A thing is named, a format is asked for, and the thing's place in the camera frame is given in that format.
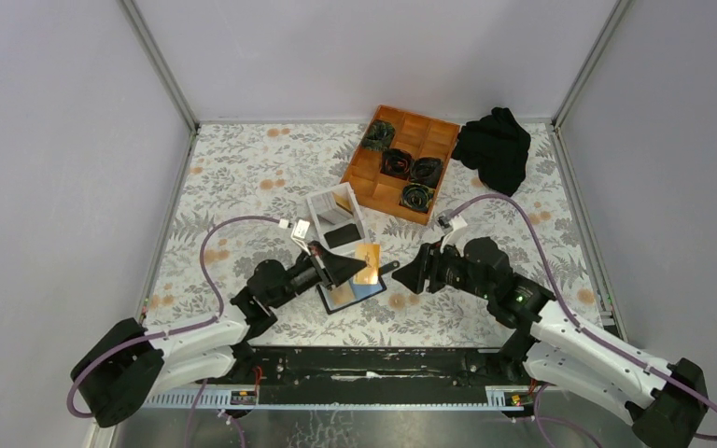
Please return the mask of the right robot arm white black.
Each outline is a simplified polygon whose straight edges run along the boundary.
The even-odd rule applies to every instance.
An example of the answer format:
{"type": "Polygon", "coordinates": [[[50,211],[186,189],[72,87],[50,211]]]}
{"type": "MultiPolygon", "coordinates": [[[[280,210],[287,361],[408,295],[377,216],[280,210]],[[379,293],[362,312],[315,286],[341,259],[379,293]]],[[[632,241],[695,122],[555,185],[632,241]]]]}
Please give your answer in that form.
{"type": "Polygon", "coordinates": [[[532,377],[566,389],[619,417],[649,447],[688,446],[707,414],[704,373],[694,362],[654,357],[564,310],[488,237],[462,250],[423,244],[392,276],[415,294],[451,287],[485,300],[513,330],[500,350],[503,380],[520,385],[532,377]]]}

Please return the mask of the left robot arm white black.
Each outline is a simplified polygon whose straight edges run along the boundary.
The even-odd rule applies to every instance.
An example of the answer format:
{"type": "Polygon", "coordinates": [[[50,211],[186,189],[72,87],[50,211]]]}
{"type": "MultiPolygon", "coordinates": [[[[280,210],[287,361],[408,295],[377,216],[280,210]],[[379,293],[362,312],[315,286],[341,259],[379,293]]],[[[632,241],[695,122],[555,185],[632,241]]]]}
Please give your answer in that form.
{"type": "Polygon", "coordinates": [[[274,309],[318,285],[339,287],[366,266],[363,259],[336,255],[312,242],[290,267],[274,259],[259,263],[231,299],[233,315],[213,315],[176,329],[149,329],[123,319],[72,369],[68,410],[93,418],[99,427],[113,427],[147,399],[178,386],[253,379],[259,359],[249,342],[276,323],[274,309]]]}

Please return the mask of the white plastic card box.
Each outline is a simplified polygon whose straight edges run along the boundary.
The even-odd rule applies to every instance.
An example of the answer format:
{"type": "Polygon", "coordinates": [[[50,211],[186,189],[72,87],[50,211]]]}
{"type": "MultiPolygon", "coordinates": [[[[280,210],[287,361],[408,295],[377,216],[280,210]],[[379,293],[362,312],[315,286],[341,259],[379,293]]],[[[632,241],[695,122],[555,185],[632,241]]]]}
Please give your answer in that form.
{"type": "Polygon", "coordinates": [[[365,219],[350,183],[341,183],[305,197],[317,240],[330,252],[349,256],[370,238],[365,219]]]}

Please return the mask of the black leather card holder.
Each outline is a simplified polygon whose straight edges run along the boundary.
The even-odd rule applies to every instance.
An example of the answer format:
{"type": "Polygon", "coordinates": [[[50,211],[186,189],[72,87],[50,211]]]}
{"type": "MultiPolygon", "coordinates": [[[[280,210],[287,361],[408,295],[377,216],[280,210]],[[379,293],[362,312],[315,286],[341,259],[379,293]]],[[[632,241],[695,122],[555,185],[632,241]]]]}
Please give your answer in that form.
{"type": "Polygon", "coordinates": [[[316,286],[316,292],[321,299],[325,311],[328,315],[333,315],[335,313],[338,313],[340,311],[343,311],[346,308],[349,308],[351,306],[357,305],[363,301],[368,300],[369,298],[372,298],[374,296],[377,296],[381,294],[382,292],[387,291],[387,285],[384,281],[384,276],[386,274],[392,273],[393,271],[399,269],[401,264],[398,261],[391,261],[385,265],[383,265],[380,270],[380,280],[377,285],[356,285],[352,280],[349,280],[346,283],[349,283],[351,287],[353,288],[354,294],[355,294],[355,300],[346,306],[340,307],[340,308],[331,308],[329,301],[328,301],[328,290],[327,288],[317,285],[316,286]]]}

